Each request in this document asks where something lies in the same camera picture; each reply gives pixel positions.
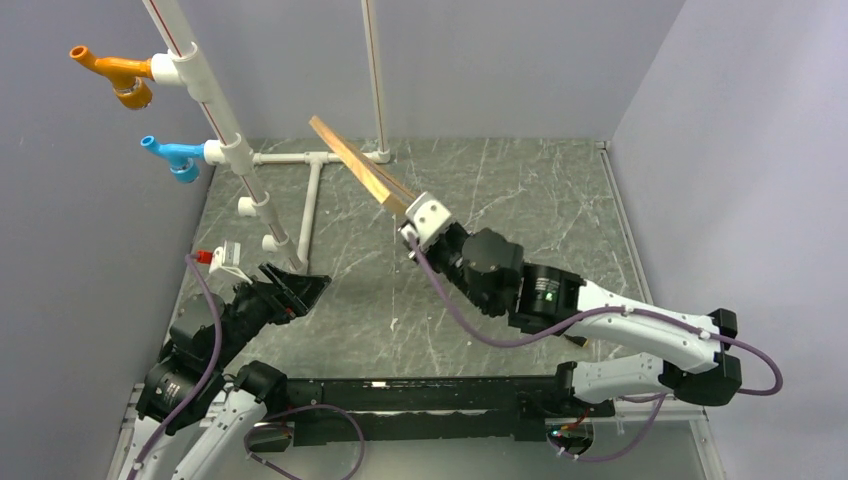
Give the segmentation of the wooden picture frame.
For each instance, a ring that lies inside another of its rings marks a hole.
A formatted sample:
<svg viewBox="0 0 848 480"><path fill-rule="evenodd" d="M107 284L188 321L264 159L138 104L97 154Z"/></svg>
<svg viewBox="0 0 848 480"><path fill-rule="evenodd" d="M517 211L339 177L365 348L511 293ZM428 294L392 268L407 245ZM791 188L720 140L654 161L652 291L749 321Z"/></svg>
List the wooden picture frame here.
<svg viewBox="0 0 848 480"><path fill-rule="evenodd" d="M320 117L313 115L309 125L383 208L403 216L418 198L419 193L404 186L383 167L368 158L358 147L335 132Z"/></svg>

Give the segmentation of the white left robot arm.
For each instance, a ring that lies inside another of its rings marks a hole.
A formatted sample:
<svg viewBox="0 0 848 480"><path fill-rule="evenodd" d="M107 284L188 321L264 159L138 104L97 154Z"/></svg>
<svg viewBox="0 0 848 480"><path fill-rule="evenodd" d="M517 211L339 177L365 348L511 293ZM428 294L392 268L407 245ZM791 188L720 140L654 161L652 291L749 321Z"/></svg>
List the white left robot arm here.
<svg viewBox="0 0 848 480"><path fill-rule="evenodd" d="M229 302L203 284L183 303L144 379L121 478L206 479L256 422L285 411L284 373L253 361L229 381L225 369L265 326L306 316L332 279L271 263L259 270L261 278L237 274Z"/></svg>

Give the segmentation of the black yellow screwdriver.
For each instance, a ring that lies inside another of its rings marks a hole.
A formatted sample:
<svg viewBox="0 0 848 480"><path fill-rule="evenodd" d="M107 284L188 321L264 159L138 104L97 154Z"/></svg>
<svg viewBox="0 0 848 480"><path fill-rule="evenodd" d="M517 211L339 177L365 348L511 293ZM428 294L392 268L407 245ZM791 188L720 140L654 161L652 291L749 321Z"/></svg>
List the black yellow screwdriver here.
<svg viewBox="0 0 848 480"><path fill-rule="evenodd" d="M588 344L588 339L581 336L566 335L566 339L581 348L586 347Z"/></svg>

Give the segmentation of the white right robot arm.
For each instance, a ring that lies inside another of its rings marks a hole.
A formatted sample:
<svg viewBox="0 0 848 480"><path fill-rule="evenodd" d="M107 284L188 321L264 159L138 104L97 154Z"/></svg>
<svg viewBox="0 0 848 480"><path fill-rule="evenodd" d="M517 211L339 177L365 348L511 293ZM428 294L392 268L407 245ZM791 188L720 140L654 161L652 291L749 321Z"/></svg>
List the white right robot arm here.
<svg viewBox="0 0 848 480"><path fill-rule="evenodd" d="M727 352L736 334L736 317L728 310L689 315L623 297L572 272L525 261L521 245L488 228L468 233L452 224L424 238L406 225L401 236L456 322L489 346L517 348L564 336L633 350L629 357L562 367L563 380L550 392L564 415L641 394L723 406L742 390L741 363ZM497 340L475 329L451 302L440 276L482 314L506 318L522 337Z"/></svg>

